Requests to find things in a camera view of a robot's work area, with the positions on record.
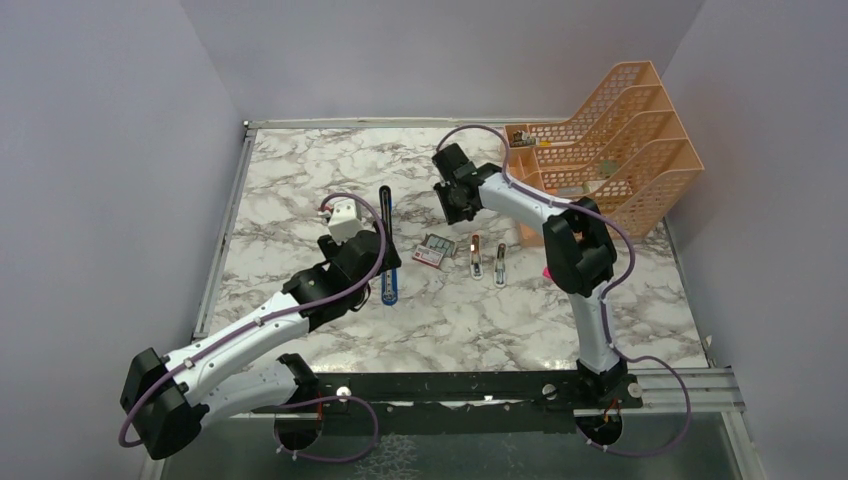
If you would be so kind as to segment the blue stapler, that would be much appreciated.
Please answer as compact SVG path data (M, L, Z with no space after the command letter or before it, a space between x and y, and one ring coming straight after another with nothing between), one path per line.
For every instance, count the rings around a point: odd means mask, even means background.
M392 197L391 188L382 185L379 190L381 218L386 230L387 251L385 259L388 260L391 253L392 240ZM396 271L388 267L381 273L381 301L386 306L393 306L398 301L398 286Z

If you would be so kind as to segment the pink eraser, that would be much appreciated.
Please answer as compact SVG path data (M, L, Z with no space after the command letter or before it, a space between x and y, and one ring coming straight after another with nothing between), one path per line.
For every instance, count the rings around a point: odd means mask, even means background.
M480 235L472 234L470 240L470 273L474 280L480 280L483 277L480 243Z

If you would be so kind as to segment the red white staple box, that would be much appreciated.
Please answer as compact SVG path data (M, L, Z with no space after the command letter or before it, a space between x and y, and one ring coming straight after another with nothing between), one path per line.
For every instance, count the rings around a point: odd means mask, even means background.
M443 260L443 254L427 247L426 245L419 244L413 251L412 259L429 267L438 269Z

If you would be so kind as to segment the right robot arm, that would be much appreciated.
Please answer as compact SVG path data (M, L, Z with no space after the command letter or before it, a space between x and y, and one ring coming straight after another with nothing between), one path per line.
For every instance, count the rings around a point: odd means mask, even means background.
M471 221L486 209L542 237L548 273L568 295L578 332L578 396L589 406L604 405L616 395L627 367L614 352L602 305L617 251L597 204L544 193L493 163L477 167L456 143L438 150L432 162L441 177L434 190L448 224Z

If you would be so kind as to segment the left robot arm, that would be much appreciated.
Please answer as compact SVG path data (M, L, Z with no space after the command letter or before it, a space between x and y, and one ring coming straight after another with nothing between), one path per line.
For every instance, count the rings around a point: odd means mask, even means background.
M292 276L282 290L217 334L168 354L147 348L131 360L119 397L123 448L142 446L152 459L190 444L224 406L216 388L266 352L360 310L369 282L402 261L381 222L345 242L319 238L323 262Z

